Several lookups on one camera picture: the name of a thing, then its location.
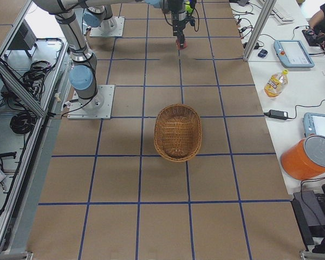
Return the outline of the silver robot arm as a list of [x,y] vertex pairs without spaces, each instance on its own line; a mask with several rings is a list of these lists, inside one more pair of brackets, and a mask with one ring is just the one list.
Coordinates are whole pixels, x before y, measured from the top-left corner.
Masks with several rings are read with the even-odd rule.
[[[172,27],[178,49],[187,47],[184,29],[189,23],[195,26],[193,12],[196,1],[146,1],[154,8],[161,9],[163,14],[171,14],[171,20],[166,21]],[[124,26],[124,17],[114,17],[110,5],[90,6],[84,9],[82,21],[95,29],[94,37],[120,37]]]
[[103,107],[104,96],[96,83],[97,58],[89,47],[76,20],[75,9],[83,9],[93,19],[91,27],[99,27],[103,21],[112,18],[112,4],[126,1],[34,1],[41,9],[55,16],[70,47],[70,57],[74,68],[69,80],[74,87],[81,105],[87,114],[96,114]]

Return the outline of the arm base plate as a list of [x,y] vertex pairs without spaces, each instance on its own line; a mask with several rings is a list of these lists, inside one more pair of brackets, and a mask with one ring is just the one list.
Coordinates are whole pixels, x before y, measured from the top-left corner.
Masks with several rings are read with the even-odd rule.
[[124,31],[125,18],[113,16],[103,20],[99,27],[91,28],[90,37],[92,38],[115,38],[122,37]]
[[70,112],[67,118],[70,120],[110,120],[112,115],[115,85],[98,85],[97,95],[88,103],[87,100],[79,99],[76,91],[73,92],[73,99],[68,108]]

